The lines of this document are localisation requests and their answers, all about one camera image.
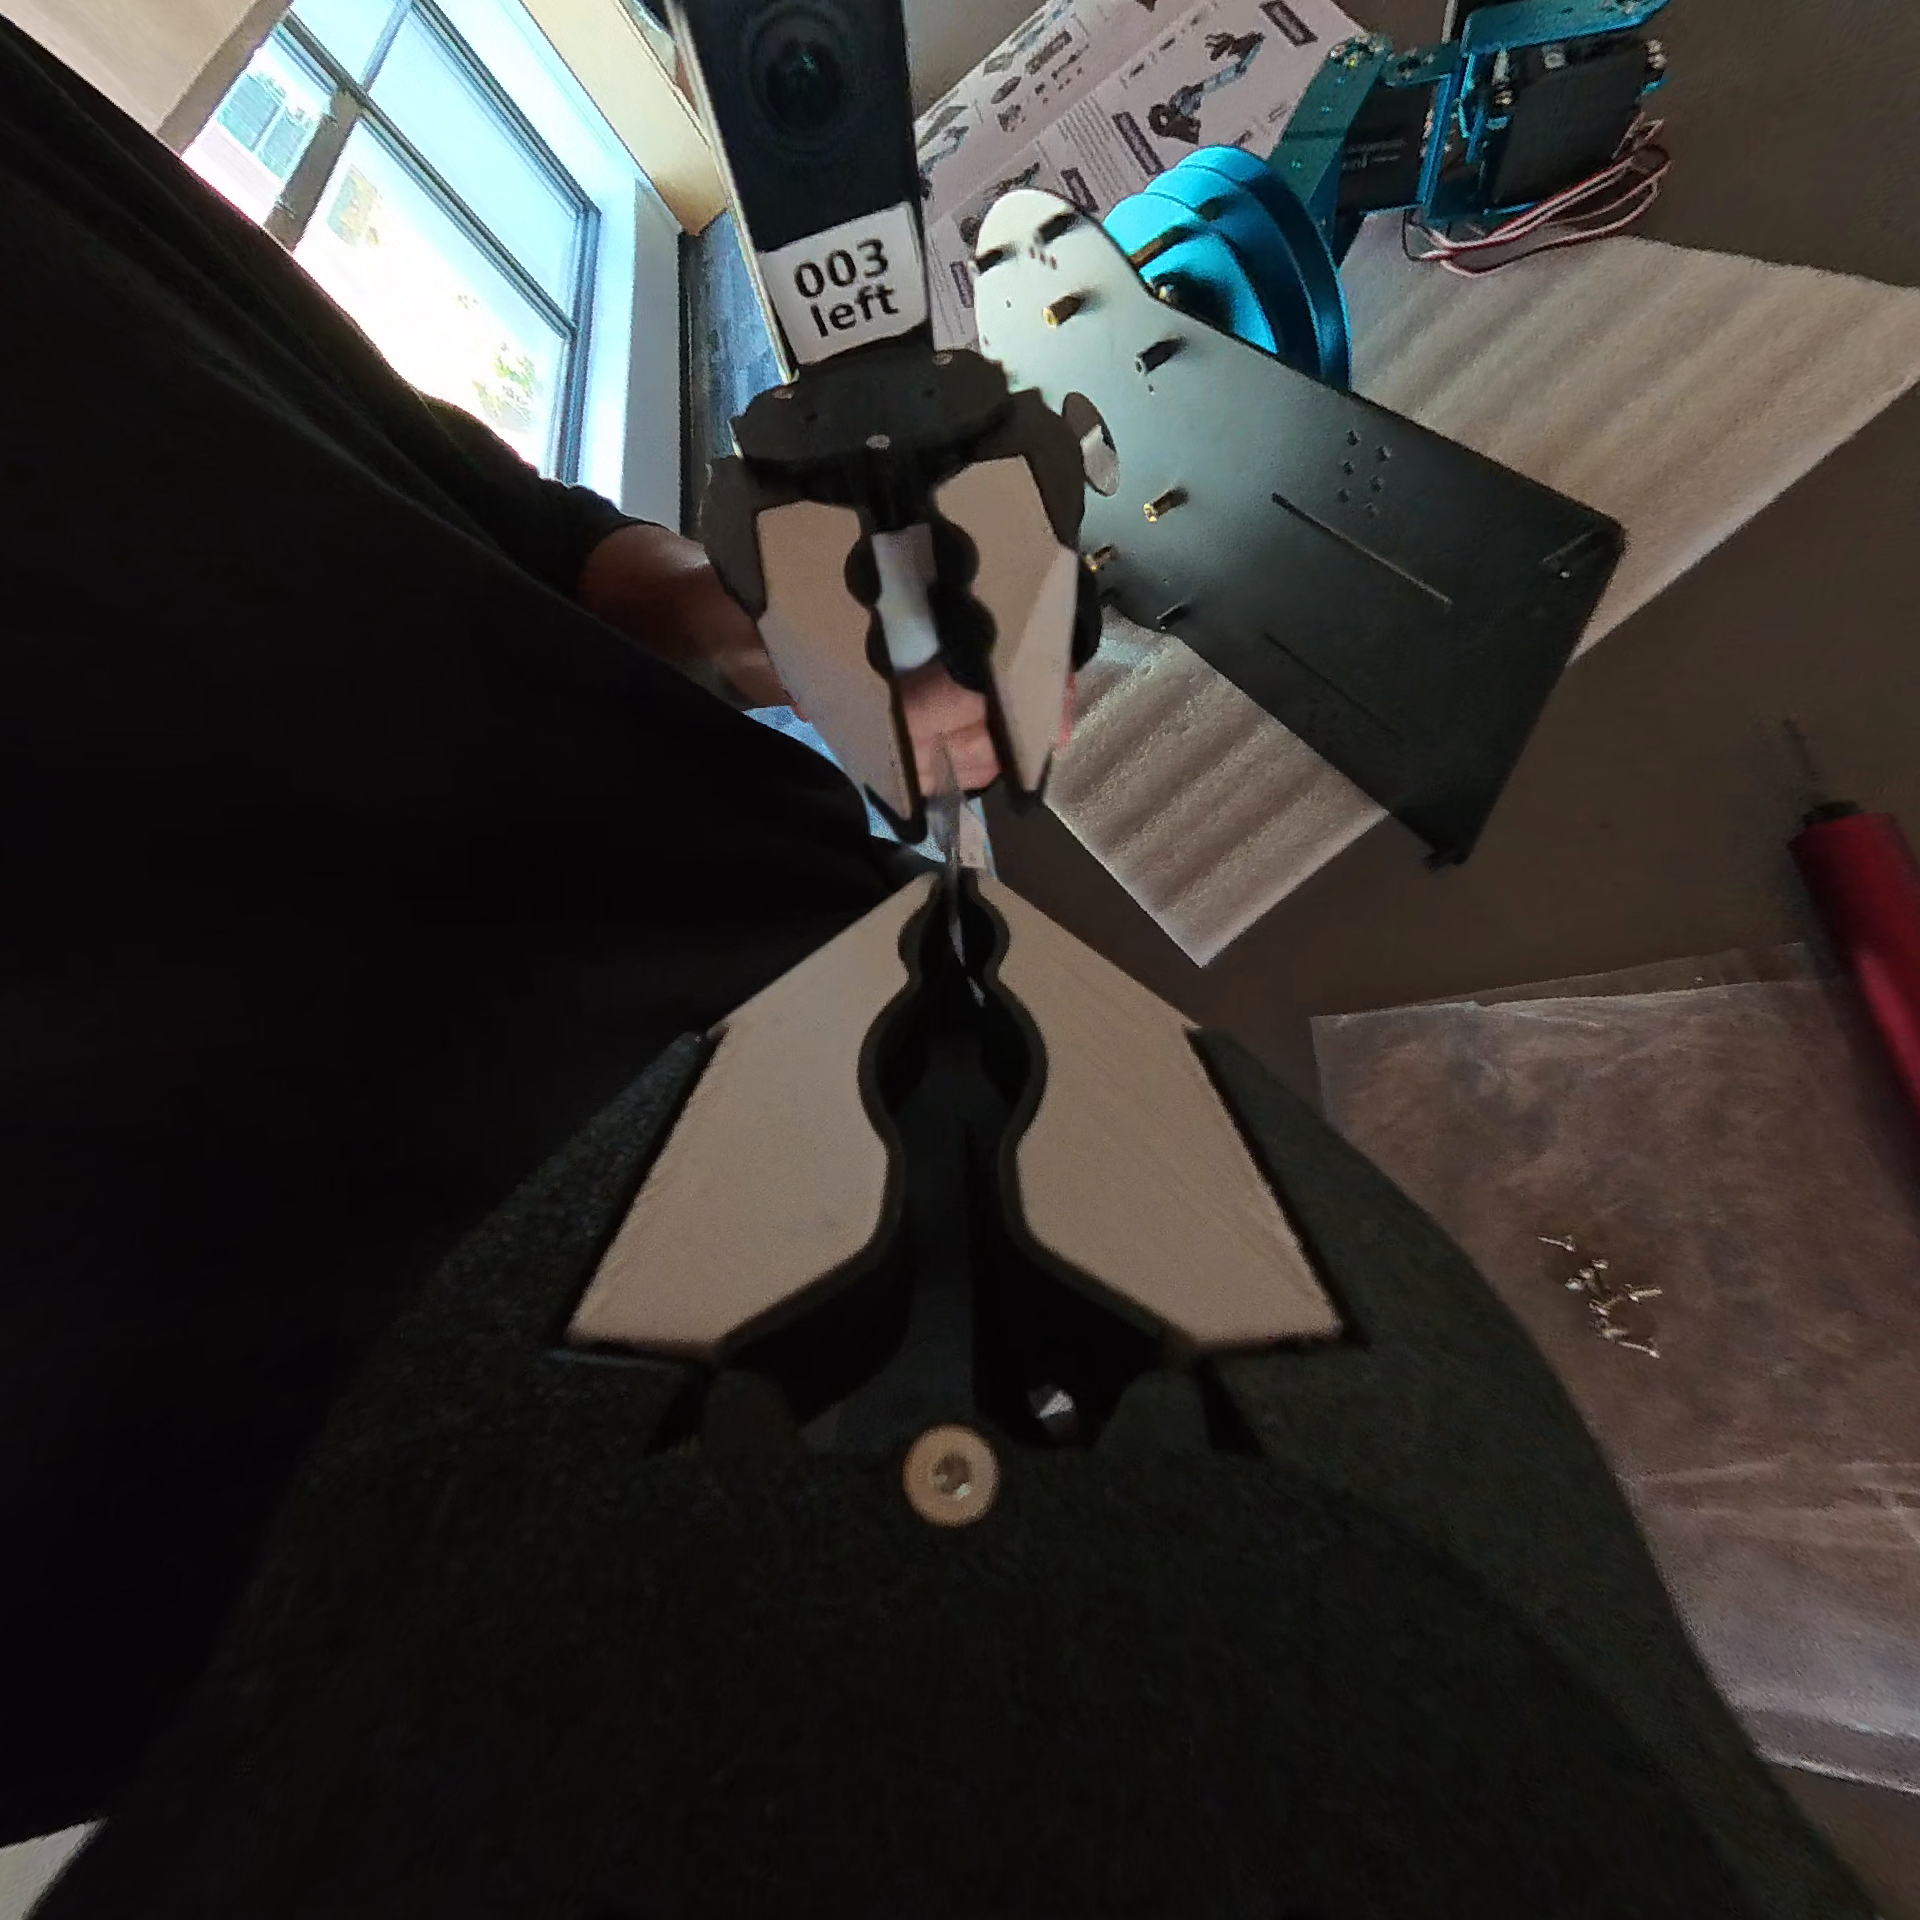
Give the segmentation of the large window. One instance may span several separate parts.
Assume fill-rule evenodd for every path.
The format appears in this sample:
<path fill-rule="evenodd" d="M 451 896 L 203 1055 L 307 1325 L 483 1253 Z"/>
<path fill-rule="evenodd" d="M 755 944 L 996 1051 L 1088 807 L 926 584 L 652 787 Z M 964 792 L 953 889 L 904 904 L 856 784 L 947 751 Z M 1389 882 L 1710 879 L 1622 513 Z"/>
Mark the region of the large window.
<path fill-rule="evenodd" d="M 182 159 L 406 381 L 582 474 L 602 219 L 449 5 L 290 5 Z"/>

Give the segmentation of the pile of small screws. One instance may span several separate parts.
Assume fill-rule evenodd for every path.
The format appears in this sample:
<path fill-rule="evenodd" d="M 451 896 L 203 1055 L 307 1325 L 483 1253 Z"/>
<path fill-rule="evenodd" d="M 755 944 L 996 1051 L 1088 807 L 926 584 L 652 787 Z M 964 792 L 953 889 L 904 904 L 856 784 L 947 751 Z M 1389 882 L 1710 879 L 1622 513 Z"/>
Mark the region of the pile of small screws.
<path fill-rule="evenodd" d="M 1665 1359 L 1665 1285 L 1620 1269 L 1574 1235 L 1536 1235 L 1533 1241 L 1552 1259 L 1552 1283 L 1604 1349 L 1645 1361 Z"/>

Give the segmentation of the large clear plastic bag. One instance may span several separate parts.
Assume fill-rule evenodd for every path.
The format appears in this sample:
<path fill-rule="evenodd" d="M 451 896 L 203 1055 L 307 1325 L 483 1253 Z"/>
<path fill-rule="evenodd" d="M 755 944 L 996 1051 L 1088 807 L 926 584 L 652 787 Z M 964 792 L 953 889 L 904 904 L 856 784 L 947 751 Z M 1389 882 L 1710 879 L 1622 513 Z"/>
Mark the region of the large clear plastic bag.
<path fill-rule="evenodd" d="M 1776 1762 L 1915 1792 L 1914 1133 L 1806 947 L 1322 1016 L 1325 1117 L 1501 1293 Z M 1604 1349 L 1536 1235 L 1667 1288 Z"/>

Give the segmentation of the small clear plastic bag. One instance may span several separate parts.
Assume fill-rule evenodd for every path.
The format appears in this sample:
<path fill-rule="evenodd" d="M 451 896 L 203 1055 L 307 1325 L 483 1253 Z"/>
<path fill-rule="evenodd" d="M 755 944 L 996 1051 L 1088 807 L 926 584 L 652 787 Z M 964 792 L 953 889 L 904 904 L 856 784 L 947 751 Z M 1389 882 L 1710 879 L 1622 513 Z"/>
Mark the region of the small clear plastic bag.
<path fill-rule="evenodd" d="M 989 993 L 996 932 L 978 896 L 976 874 L 963 859 L 963 828 L 969 813 L 955 748 L 948 735 L 938 735 L 936 741 L 929 828 L 939 872 L 932 879 L 922 957 L 932 989 L 955 1011 L 963 1003 L 978 1011 Z"/>

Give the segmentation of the black metal base plate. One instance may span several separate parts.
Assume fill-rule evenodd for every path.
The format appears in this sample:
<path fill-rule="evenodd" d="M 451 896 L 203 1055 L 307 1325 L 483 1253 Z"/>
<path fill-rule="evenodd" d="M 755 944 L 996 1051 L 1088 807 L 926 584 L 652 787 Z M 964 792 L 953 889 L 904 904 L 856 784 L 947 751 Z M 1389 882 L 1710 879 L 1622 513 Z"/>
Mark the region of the black metal base plate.
<path fill-rule="evenodd" d="M 1066 199 L 1019 187 L 976 240 L 981 349 L 1112 443 L 1083 492 L 1104 600 L 1462 863 L 1622 527 L 1164 300 Z"/>

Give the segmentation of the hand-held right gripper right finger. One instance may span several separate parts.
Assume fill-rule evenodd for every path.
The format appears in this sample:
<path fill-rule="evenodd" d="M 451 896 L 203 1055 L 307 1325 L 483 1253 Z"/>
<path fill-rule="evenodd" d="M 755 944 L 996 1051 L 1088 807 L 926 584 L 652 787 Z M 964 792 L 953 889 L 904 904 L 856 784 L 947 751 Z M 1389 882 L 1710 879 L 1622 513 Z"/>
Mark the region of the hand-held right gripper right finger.
<path fill-rule="evenodd" d="M 1334 1338 L 1334 1304 L 1196 1025 L 1005 882 L 971 899 L 992 929 L 988 1011 L 1013 1027 L 998 1161 L 1030 1258 L 1177 1353 Z"/>

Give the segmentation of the white foam sheet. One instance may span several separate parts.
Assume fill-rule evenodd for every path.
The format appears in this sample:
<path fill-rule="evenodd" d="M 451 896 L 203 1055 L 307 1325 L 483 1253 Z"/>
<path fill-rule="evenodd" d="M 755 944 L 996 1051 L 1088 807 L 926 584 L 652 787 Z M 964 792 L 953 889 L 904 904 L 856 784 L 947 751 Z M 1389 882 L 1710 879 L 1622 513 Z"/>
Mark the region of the white foam sheet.
<path fill-rule="evenodd" d="M 1460 280 L 1369 225 L 1342 281 L 1365 399 L 1622 527 L 1578 656 L 1918 375 L 1915 290 L 1633 236 Z M 1115 611 L 1046 802 L 1197 967 L 1384 818 L 1192 650 Z"/>

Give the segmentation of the person's black clothing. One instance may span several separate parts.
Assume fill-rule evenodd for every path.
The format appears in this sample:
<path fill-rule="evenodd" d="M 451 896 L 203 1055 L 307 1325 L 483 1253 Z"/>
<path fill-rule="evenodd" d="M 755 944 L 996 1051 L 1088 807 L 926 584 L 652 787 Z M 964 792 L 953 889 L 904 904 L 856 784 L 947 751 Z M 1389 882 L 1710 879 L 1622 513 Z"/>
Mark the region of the person's black clothing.
<path fill-rule="evenodd" d="M 9 24 L 2 136 L 12 1845 L 178 1717 L 406 1291 L 906 859 L 588 609 L 640 522 Z"/>

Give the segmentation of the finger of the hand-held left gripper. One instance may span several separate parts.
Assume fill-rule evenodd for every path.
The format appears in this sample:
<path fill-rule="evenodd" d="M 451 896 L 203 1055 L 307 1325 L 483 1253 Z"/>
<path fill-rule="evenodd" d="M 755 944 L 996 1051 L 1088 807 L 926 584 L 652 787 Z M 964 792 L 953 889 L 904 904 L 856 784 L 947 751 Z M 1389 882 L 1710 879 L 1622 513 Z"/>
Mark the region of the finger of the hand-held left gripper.
<path fill-rule="evenodd" d="M 926 834 L 932 537 L 869 536 L 853 508 L 757 516 L 758 639 L 793 706 L 906 843 Z"/>
<path fill-rule="evenodd" d="M 1035 807 L 1100 640 L 1076 536 L 1058 536 L 1033 465 L 974 465 L 938 484 L 932 536 L 942 665 L 982 698 L 998 780 Z"/>

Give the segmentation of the dark desk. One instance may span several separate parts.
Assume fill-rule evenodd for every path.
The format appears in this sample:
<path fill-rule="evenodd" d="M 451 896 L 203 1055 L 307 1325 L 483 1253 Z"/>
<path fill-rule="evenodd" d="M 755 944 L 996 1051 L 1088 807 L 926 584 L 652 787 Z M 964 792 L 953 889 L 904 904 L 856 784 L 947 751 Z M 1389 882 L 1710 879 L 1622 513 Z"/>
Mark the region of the dark desk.
<path fill-rule="evenodd" d="M 1204 967 L 1044 813 L 992 807 L 998 872 L 1305 1097 L 1316 1018 L 1800 944 L 1853 1003 L 1915 1155 L 1790 857 L 1808 800 L 1784 735 L 1915 834 L 1915 443 L 1906 396 L 1573 665 L 1462 868 L 1374 828 Z M 1872 1907 L 1915 1915 L 1915 1792 L 1776 1776 Z"/>

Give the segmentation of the person's left hand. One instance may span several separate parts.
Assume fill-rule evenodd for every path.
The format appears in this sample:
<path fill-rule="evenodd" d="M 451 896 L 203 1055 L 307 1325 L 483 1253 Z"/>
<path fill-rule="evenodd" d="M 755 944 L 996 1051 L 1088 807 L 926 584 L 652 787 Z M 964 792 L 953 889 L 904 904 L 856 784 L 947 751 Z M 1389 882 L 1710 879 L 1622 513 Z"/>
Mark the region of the person's left hand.
<path fill-rule="evenodd" d="M 747 613 L 707 553 L 650 522 L 617 527 L 586 559 L 574 602 L 725 705 L 793 706 Z M 913 762 L 924 789 L 952 776 L 968 793 L 998 777 L 988 705 L 929 664 L 898 681 Z"/>

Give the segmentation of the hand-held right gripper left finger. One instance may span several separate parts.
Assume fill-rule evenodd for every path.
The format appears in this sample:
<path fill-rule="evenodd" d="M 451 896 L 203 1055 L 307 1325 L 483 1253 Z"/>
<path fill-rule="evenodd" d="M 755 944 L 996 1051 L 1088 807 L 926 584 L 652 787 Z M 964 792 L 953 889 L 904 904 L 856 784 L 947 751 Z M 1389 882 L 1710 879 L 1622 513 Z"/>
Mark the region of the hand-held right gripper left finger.
<path fill-rule="evenodd" d="M 915 879 L 709 1035 L 568 1324 L 589 1353 L 721 1362 L 853 1285 L 889 1241 L 896 1145 L 877 1041 L 939 900 Z"/>

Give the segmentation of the printed instruction sheet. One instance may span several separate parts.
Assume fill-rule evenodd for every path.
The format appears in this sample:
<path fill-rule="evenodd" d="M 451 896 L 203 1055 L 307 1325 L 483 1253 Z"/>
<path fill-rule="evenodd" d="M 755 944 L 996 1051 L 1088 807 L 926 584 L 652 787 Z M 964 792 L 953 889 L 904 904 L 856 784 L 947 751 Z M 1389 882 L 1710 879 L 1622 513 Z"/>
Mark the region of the printed instruction sheet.
<path fill-rule="evenodd" d="M 976 233 L 998 196 L 1035 187 L 1101 219 L 1204 146 L 1265 159 L 1365 33 L 1333 3 L 1037 8 L 920 120 L 936 344 L 976 346 Z"/>

